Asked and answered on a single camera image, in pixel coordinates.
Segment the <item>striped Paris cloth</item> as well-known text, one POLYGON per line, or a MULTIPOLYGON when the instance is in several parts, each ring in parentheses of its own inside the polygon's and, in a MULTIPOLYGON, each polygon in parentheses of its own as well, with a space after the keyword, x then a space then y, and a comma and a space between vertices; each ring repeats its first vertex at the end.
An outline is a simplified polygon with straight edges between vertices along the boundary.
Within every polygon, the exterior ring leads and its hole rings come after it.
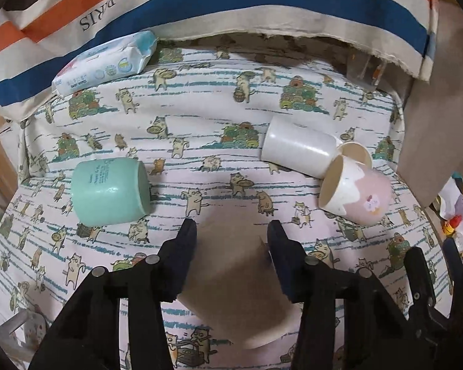
POLYGON ((169 40, 327 37, 426 81, 437 21, 436 0, 0 0, 1 114, 26 118, 78 54, 145 28, 169 40))

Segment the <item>white cylindrical cup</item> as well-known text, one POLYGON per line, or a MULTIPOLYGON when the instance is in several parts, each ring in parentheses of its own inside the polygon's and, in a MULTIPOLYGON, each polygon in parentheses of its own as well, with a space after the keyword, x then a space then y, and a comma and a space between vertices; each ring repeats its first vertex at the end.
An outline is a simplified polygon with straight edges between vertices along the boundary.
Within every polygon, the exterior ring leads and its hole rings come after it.
POLYGON ((275 116, 263 140, 261 160, 323 179, 339 154, 334 136, 275 116))

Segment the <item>baby wipes pack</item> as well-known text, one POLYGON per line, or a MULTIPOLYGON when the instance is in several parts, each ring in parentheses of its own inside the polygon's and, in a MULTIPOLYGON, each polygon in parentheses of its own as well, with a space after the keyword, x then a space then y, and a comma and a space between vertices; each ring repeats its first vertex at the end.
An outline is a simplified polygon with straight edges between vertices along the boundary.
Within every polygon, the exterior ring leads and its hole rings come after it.
POLYGON ((144 30, 113 39, 79 54, 53 79, 52 91, 61 97, 86 88, 139 74, 157 48, 158 38, 144 30))

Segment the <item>beige square cup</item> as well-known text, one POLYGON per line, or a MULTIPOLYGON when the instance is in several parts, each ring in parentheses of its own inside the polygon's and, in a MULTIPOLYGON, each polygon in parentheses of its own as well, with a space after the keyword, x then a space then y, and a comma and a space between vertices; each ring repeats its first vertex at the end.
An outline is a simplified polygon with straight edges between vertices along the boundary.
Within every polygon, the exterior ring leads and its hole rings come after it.
POLYGON ((195 255, 178 300, 217 336, 245 349, 293 331, 301 316, 282 293, 263 235, 236 220, 198 225, 195 255))

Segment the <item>pink and cream cup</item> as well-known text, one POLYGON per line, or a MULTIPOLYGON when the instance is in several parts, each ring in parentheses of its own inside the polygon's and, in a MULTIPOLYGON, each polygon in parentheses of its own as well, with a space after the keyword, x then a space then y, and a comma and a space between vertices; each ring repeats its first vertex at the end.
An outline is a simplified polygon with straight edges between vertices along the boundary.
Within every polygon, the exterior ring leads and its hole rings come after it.
POLYGON ((371 156, 363 145, 346 142, 338 151, 323 178, 318 207, 358 225, 375 225, 390 205, 390 180, 372 168, 371 156))

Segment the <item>wooden cabinet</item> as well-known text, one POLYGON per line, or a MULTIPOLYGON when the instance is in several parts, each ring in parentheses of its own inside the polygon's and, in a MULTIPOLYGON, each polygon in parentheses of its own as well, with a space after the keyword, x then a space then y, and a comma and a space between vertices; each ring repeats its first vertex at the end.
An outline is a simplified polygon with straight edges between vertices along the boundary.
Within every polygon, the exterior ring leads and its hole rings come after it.
POLYGON ((426 207, 453 172, 463 176, 463 9, 439 2, 432 76, 416 81, 404 108, 398 174, 426 207))

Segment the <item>cat print bed sheet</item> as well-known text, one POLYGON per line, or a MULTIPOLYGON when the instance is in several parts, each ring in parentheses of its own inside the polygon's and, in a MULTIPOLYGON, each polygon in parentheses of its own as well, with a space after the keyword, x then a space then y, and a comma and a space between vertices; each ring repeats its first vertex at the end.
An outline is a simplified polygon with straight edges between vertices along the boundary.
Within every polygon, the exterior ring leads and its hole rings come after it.
POLYGON ((143 74, 50 97, 21 124, 14 146, 21 185, 0 224, 0 323, 27 308, 52 322, 95 266, 132 267, 185 218, 221 260, 231 257, 236 237, 263 237, 268 222, 279 220, 310 255, 341 270, 372 270, 402 311, 411 304, 403 256, 418 246, 436 307, 448 313, 441 248, 396 174, 402 115, 395 95, 367 94, 331 64, 243 42, 162 48, 143 74), (393 190, 381 222, 362 227, 321 211, 317 179, 261 161, 276 115, 367 148, 393 190), (144 163, 151 211, 89 227, 73 211, 73 171, 115 157, 144 163))

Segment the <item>mint green cup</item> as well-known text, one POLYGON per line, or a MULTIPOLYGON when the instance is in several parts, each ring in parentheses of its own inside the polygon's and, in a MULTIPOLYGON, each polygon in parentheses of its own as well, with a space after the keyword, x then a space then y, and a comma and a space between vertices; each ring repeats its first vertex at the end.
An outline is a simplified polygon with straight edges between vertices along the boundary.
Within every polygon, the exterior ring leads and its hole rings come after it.
POLYGON ((79 163, 71 181, 73 210, 83 225, 129 223, 150 213, 150 185, 144 164, 133 158, 79 163))

